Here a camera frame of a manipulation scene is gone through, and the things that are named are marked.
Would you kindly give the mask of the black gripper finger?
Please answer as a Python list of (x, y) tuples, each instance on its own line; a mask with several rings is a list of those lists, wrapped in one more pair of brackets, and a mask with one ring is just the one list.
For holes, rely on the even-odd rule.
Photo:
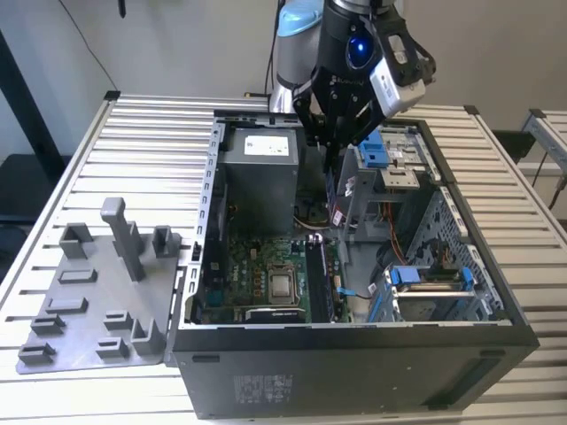
[(312, 81), (307, 80), (302, 85), (293, 89), (292, 106), (305, 129), (307, 144), (309, 146), (319, 144), (325, 147), (322, 168), (325, 173), (328, 173), (334, 156), (332, 128), (327, 127), (329, 121), (324, 115), (312, 112), (311, 104), (313, 94)]
[(382, 121), (383, 113), (376, 99), (366, 104), (353, 99), (333, 101), (333, 165), (339, 152), (348, 144), (358, 145)]

